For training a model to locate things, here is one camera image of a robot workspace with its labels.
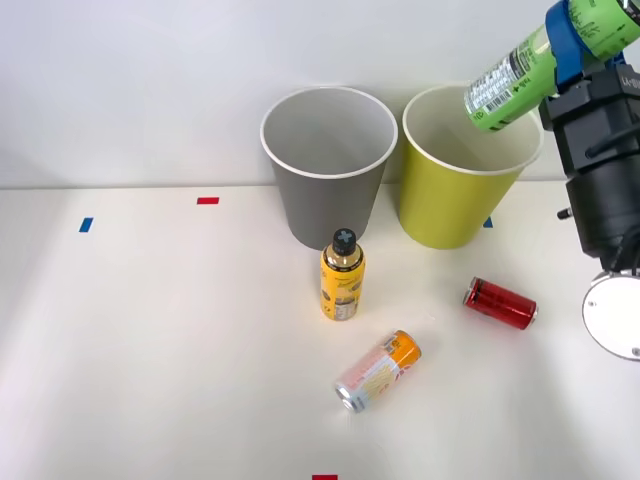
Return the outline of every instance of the yellow paper cup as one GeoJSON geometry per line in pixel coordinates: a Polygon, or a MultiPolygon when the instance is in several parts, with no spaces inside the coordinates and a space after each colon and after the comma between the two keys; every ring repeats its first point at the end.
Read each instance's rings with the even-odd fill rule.
{"type": "Polygon", "coordinates": [[[400,223],[432,248],[469,243],[542,149],[542,125],[533,113],[499,132],[484,132],[467,117],[464,90],[447,85],[422,92],[402,117],[409,145],[400,223]]]}

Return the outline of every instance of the tape marker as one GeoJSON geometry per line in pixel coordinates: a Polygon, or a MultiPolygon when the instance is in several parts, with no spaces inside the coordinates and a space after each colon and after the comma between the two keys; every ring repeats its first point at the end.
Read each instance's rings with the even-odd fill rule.
{"type": "Polygon", "coordinates": [[[89,231],[89,229],[91,228],[91,224],[93,223],[93,217],[86,217],[83,221],[82,221],[82,225],[80,225],[80,233],[87,233],[89,231]]]}
{"type": "Polygon", "coordinates": [[[219,197],[198,197],[198,205],[217,205],[220,203],[219,197]]]}

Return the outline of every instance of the spray can cap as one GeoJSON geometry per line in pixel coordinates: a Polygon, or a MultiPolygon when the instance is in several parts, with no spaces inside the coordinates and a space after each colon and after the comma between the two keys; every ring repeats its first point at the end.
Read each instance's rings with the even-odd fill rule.
{"type": "Polygon", "coordinates": [[[333,251],[343,257],[356,251],[356,234],[348,228],[340,228],[333,234],[333,251]]]}

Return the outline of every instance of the white cup rim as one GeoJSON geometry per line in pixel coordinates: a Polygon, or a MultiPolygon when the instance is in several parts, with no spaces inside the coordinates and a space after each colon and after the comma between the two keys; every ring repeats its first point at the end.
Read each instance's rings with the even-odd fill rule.
{"type": "Polygon", "coordinates": [[[276,162],[278,165],[280,165],[282,168],[289,170],[292,173],[295,173],[297,175],[302,175],[303,177],[308,177],[308,178],[317,178],[317,179],[321,179],[321,180],[339,180],[341,178],[351,178],[351,177],[355,177],[358,175],[362,175],[363,173],[367,173],[370,170],[373,170],[374,168],[378,167],[379,165],[383,164],[388,158],[389,156],[393,153],[393,151],[396,148],[396,144],[398,143],[398,122],[396,121],[396,117],[394,117],[393,113],[391,113],[391,110],[389,110],[389,107],[387,107],[384,103],[382,103],[382,101],[378,100],[376,97],[374,97],[373,95],[370,95],[368,93],[365,93],[361,90],[357,90],[355,88],[351,88],[351,87],[344,87],[344,86],[333,86],[333,85],[326,85],[326,86],[315,86],[315,87],[309,87],[309,88],[303,88],[301,90],[296,90],[295,92],[290,93],[289,95],[281,98],[280,100],[278,100],[265,114],[264,118],[262,119],[262,122],[260,124],[260,142],[262,143],[262,148],[264,148],[264,151],[267,152],[267,155],[269,155],[269,157],[271,158],[271,160],[273,160],[274,162],[276,162]],[[378,159],[376,160],[374,163],[367,165],[366,167],[363,167],[359,170],[354,170],[353,172],[347,172],[347,173],[338,173],[338,174],[321,174],[321,173],[312,173],[312,172],[305,172],[304,170],[300,170],[297,168],[292,167],[291,165],[283,162],[282,160],[280,160],[269,148],[269,146],[267,145],[266,139],[264,138],[264,127],[267,123],[267,120],[269,119],[269,116],[271,115],[271,113],[273,113],[273,111],[278,108],[282,103],[286,102],[287,100],[289,100],[292,97],[295,97],[296,95],[300,95],[302,93],[306,93],[306,92],[311,92],[314,90],[341,90],[341,91],[345,91],[345,92],[351,92],[351,93],[357,93],[358,95],[362,95],[363,97],[372,100],[374,103],[378,104],[378,106],[380,106],[384,112],[389,115],[389,119],[391,120],[391,124],[393,125],[393,139],[391,140],[391,145],[389,146],[389,149],[378,159]]]}
{"type": "Polygon", "coordinates": [[[491,176],[499,176],[499,175],[506,175],[509,173],[513,173],[513,172],[517,172],[519,170],[522,170],[526,167],[528,167],[529,165],[531,165],[533,162],[536,161],[536,159],[540,156],[540,153],[542,152],[542,148],[544,146],[544,129],[542,128],[542,123],[540,122],[540,119],[538,117],[536,117],[536,115],[531,111],[526,113],[525,115],[528,116],[532,121],[533,124],[536,127],[536,130],[538,131],[538,146],[536,147],[535,152],[533,153],[533,155],[531,155],[531,158],[529,158],[527,161],[522,162],[518,165],[515,165],[513,167],[509,167],[509,168],[505,168],[503,170],[490,170],[490,171],[486,171],[486,170],[470,170],[467,168],[462,168],[462,167],[456,167],[455,165],[451,165],[447,162],[444,162],[442,160],[440,160],[439,158],[437,158],[436,156],[427,153],[425,150],[422,149],[422,147],[420,145],[418,145],[418,143],[414,140],[414,138],[411,136],[411,132],[409,131],[409,128],[407,127],[407,115],[409,113],[409,110],[411,109],[411,107],[423,96],[427,95],[427,94],[431,94],[434,91],[437,90],[444,90],[446,88],[451,88],[451,87],[467,87],[469,84],[468,83],[448,83],[446,85],[437,85],[435,87],[431,87],[427,90],[424,90],[423,92],[420,92],[419,94],[417,94],[415,97],[413,97],[411,99],[411,101],[407,104],[407,106],[404,109],[404,112],[402,114],[402,128],[404,130],[404,134],[407,136],[407,140],[409,140],[409,142],[411,143],[411,145],[413,146],[413,148],[415,148],[418,152],[420,152],[424,157],[426,157],[427,159],[433,161],[434,163],[437,163],[438,165],[447,168],[449,170],[454,170],[456,172],[460,172],[460,173],[465,173],[467,175],[477,175],[477,176],[482,176],[482,177],[491,177],[491,176]]]}

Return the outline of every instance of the white disc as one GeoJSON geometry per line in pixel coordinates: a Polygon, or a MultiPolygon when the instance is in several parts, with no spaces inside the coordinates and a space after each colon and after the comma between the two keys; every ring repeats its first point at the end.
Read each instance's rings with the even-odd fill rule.
{"type": "Polygon", "coordinates": [[[587,330],[604,349],[640,360],[640,278],[607,277],[591,287],[582,303],[587,330]]]}

